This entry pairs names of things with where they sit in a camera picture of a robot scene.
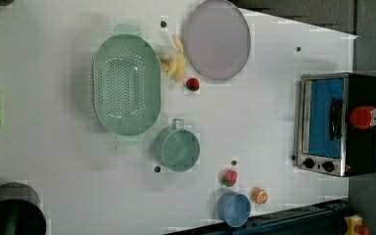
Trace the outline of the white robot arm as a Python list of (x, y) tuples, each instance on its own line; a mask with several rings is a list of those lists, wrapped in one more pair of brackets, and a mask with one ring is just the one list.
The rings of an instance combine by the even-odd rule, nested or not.
[(0, 235), (47, 235), (47, 222), (37, 192), (10, 182), (0, 185)]

